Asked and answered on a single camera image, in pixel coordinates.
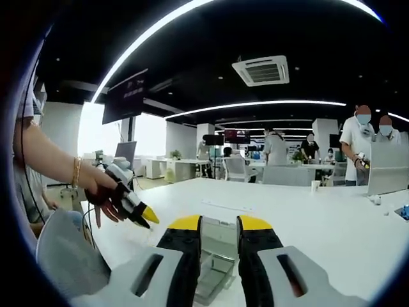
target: cable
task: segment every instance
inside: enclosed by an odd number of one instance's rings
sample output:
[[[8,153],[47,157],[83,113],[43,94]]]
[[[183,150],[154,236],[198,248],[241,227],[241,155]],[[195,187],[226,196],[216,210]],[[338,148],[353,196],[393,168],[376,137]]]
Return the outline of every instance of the cable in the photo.
[[[35,61],[36,64],[38,62],[38,59],[40,59],[40,54],[41,53],[39,52],[38,56],[36,58],[36,61]],[[29,89],[30,89],[31,79],[33,78],[34,71],[36,70],[36,64],[34,65],[33,71],[30,74],[29,84],[28,84],[28,87],[27,87],[27,90],[26,90],[26,96],[24,97],[24,104],[23,104],[23,110],[22,110],[22,119],[24,118],[23,116],[24,116],[24,111],[26,110],[28,92],[29,92]],[[30,190],[31,197],[32,197],[32,199],[34,201],[34,205],[36,207],[36,210],[37,210],[38,214],[40,215],[40,218],[41,218],[42,222],[45,224],[44,217],[42,216],[41,211],[38,208],[37,202],[36,202],[34,194],[33,194],[33,190],[31,189],[30,181],[28,179],[27,168],[26,168],[26,160],[24,158],[23,131],[24,131],[24,125],[23,125],[23,123],[21,123],[21,140],[20,141],[21,141],[21,156],[22,156],[22,162],[23,162],[23,167],[24,167],[24,174],[26,175],[27,185],[28,185],[28,188]]]
[[[88,214],[88,228],[89,228],[89,232],[91,234],[91,243],[92,243],[92,246],[95,248],[95,241],[94,241],[94,237],[92,236],[91,218],[90,218],[90,215],[89,215],[89,213],[91,211],[93,211],[93,210],[95,210],[95,208],[90,209],[89,208],[89,202],[88,202],[88,211],[85,212],[85,214],[82,216],[82,232],[84,233],[84,238],[87,239],[86,234],[85,234],[85,217]]]

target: computer screen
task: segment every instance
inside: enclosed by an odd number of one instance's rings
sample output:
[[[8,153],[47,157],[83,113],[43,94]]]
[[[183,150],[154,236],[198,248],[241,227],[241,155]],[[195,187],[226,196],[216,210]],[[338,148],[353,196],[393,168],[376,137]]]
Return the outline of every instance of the computer screen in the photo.
[[[140,115],[146,94],[144,74],[135,75],[109,89],[102,124]]]
[[[115,157],[124,157],[130,162],[130,169],[134,167],[136,142],[118,143]]]
[[[330,134],[330,147],[331,148],[340,148],[341,143],[339,142],[339,134]]]
[[[250,131],[226,129],[224,141],[229,144],[250,144]]]

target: black shirt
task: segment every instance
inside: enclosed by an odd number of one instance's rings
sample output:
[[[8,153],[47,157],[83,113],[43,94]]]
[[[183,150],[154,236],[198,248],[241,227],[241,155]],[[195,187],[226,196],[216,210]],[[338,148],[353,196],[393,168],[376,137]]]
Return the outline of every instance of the black shirt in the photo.
[[[314,141],[314,144],[310,145],[307,140],[304,140],[301,143],[301,149],[304,149],[307,157],[311,157],[312,159],[315,159],[315,152],[319,150],[320,148],[315,141]]]

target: window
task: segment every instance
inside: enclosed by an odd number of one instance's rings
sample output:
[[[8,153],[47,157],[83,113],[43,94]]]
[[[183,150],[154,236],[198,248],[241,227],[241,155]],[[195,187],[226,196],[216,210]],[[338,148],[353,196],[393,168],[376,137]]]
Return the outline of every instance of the window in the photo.
[[[134,140],[137,141],[136,155],[165,156],[165,119],[146,113],[136,116]]]
[[[115,155],[121,142],[121,121],[102,125],[105,106],[84,103],[79,122],[78,156],[103,150],[105,155]]]

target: paper cup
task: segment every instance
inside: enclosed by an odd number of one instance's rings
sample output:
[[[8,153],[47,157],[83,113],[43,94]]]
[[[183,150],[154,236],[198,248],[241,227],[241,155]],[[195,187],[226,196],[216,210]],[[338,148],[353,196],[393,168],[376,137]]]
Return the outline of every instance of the paper cup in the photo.
[[[318,190],[318,187],[320,186],[321,182],[319,180],[313,180],[311,181],[311,192],[315,193]]]

